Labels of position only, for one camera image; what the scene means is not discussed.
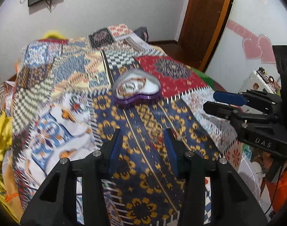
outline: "door frame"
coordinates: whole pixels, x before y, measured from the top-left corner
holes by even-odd
[[[234,0],[224,0],[222,11],[221,11],[218,23],[216,25],[215,31],[212,35],[212,39],[209,43],[207,51],[204,54],[203,60],[201,61],[199,68],[198,68],[198,70],[200,70],[202,72],[205,72],[213,54],[215,53],[215,49],[218,46],[219,40],[221,39],[225,25],[227,23],[233,1]],[[192,7],[192,2],[193,2],[193,0],[188,0],[188,6],[187,6],[187,9],[185,12],[185,18],[183,20],[183,24],[182,24],[182,28],[181,28],[181,32],[180,32],[180,37],[179,37],[178,41],[181,41],[183,35],[186,33],[186,31],[185,31],[186,30],[186,24],[187,24],[188,19],[189,19],[191,7]]]

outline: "patchwork bedspread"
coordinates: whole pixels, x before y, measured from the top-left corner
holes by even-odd
[[[116,128],[123,131],[123,146],[113,178],[103,181],[112,225],[177,225],[184,181],[172,173],[161,137],[165,128],[182,135],[185,146],[201,157],[215,160],[222,153],[236,169],[239,165],[241,149],[230,154],[234,143],[241,146],[234,129],[203,111],[205,101],[214,101],[213,89],[126,25],[77,39],[32,42],[21,54],[20,68],[13,95],[12,169],[24,210],[60,158],[84,158]],[[158,102],[128,109],[115,105],[111,86],[130,69],[160,80]],[[206,179],[205,223],[210,200]],[[77,215],[84,223],[81,178]]]

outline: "baseboard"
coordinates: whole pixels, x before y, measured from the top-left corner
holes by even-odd
[[[157,41],[149,41],[151,45],[162,45],[162,44],[178,44],[175,40],[157,40]]]

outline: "pink heart decoration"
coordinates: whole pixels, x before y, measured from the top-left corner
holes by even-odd
[[[271,41],[265,35],[259,35],[257,44],[261,47],[263,55],[261,57],[262,63],[276,63]]]
[[[263,55],[262,49],[258,46],[257,41],[251,38],[244,38],[242,46],[246,59],[259,59]]]

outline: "heart-shaped lid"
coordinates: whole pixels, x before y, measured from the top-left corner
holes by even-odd
[[[152,99],[159,95],[159,80],[143,70],[132,69],[121,75],[112,87],[112,95],[117,100],[130,103],[138,98]]]

